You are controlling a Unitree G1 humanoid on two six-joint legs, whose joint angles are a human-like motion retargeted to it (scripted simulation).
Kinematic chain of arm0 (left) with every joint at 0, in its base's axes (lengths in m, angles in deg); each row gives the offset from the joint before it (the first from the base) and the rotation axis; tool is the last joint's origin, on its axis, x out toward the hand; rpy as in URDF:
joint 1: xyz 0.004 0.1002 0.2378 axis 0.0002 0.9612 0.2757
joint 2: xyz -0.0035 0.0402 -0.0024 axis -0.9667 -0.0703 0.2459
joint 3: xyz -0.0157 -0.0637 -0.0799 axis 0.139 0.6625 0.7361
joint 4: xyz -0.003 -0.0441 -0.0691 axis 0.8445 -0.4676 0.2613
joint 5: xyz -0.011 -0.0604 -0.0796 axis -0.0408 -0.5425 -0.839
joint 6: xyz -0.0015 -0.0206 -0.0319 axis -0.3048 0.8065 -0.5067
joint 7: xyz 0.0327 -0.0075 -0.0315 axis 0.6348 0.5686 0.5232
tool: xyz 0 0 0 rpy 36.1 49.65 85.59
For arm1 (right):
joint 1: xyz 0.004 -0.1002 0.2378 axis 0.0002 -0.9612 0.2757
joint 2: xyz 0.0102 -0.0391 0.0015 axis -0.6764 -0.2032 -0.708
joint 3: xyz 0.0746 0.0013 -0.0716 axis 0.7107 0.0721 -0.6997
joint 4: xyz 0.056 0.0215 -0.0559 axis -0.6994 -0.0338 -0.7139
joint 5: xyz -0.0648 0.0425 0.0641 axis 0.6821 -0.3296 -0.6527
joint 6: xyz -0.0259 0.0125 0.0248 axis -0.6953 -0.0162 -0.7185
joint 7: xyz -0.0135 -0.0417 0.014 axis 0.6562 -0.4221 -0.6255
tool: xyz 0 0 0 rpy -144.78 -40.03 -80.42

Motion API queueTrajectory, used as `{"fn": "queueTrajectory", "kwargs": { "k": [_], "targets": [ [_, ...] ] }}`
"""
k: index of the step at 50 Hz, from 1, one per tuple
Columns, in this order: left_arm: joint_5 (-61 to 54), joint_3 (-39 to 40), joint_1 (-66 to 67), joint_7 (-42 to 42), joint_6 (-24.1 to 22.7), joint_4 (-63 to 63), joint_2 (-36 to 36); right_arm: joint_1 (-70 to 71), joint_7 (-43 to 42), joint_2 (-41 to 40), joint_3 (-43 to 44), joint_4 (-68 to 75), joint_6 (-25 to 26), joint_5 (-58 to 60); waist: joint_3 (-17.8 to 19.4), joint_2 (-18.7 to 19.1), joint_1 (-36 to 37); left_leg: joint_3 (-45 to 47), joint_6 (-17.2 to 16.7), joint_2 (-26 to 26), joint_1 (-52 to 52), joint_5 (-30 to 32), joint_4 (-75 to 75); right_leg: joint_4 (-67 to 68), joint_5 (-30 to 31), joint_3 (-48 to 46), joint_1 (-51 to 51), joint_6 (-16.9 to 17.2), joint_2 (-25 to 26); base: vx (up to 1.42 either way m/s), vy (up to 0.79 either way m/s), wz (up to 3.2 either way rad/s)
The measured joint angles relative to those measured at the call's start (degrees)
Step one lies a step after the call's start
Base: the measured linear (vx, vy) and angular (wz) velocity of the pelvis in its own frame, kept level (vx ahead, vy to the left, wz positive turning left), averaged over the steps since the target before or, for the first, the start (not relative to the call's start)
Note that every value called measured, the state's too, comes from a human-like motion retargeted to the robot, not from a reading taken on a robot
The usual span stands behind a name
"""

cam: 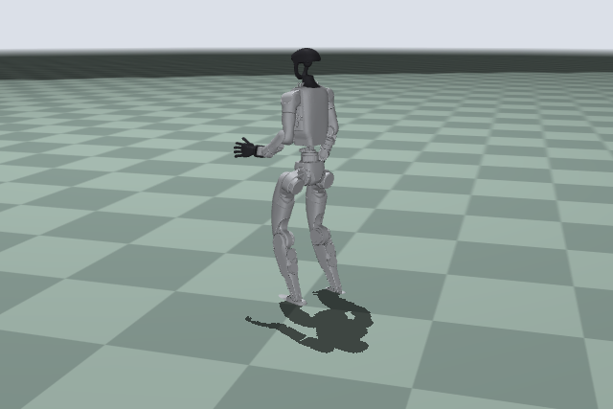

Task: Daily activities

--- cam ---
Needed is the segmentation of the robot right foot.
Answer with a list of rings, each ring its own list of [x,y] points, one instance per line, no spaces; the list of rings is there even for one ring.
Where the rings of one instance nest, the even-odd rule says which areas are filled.
[[[326,287],[326,289],[327,289],[327,290],[332,291],[332,290],[331,290],[331,287]],[[341,289],[340,289],[339,287],[338,287],[338,289],[339,289],[339,292],[338,292],[339,294],[344,294],[344,293],[346,293],[345,291],[341,291]],[[337,291],[337,290],[336,290],[336,291]],[[334,291],[332,291],[332,292],[334,292]],[[336,293],[337,293],[337,292],[336,292]]]

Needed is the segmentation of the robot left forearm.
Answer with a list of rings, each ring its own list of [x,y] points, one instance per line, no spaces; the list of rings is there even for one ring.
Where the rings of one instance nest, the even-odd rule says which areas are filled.
[[[267,146],[257,148],[257,155],[272,158],[274,154],[284,149],[284,144],[282,144],[284,136],[284,131],[280,130],[275,138],[271,140],[271,143]]]

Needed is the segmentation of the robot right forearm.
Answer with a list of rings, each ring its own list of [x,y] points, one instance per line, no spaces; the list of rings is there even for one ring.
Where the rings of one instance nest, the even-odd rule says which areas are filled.
[[[320,146],[318,151],[318,160],[325,161],[329,157],[329,152],[335,144],[336,134],[332,137],[326,137],[326,142]]]

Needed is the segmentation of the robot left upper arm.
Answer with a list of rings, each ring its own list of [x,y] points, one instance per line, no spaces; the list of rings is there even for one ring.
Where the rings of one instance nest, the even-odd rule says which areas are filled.
[[[284,131],[284,140],[282,144],[291,145],[295,141],[294,126],[296,121],[296,109],[301,103],[301,91],[294,90],[282,94],[282,124]]]

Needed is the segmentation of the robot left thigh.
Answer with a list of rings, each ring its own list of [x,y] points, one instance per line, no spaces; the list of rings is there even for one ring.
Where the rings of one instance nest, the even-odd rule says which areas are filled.
[[[295,202],[294,194],[302,190],[305,181],[306,174],[300,169],[293,172],[286,171],[279,177],[273,194],[271,212],[273,238],[278,233],[283,234],[287,249],[295,241],[294,235],[287,230]]]

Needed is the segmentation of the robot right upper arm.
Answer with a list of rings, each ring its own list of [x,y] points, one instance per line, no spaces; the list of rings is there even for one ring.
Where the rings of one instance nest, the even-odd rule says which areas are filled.
[[[326,88],[329,95],[329,128],[327,137],[332,137],[338,132],[338,122],[334,108],[334,93],[330,88]]]

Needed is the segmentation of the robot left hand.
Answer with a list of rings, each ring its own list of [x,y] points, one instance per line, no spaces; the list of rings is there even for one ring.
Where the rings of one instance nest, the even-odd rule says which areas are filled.
[[[264,146],[259,146],[259,145],[255,145],[254,146],[252,143],[250,143],[244,137],[242,137],[241,139],[243,141],[245,141],[247,144],[236,142],[236,145],[240,145],[241,147],[234,147],[234,149],[238,148],[238,149],[241,149],[241,150],[235,150],[234,153],[241,153],[241,154],[235,155],[235,158],[237,158],[237,157],[250,157],[252,155],[254,155],[255,157],[264,158],[263,156],[257,155],[257,148],[258,147],[264,147]]]

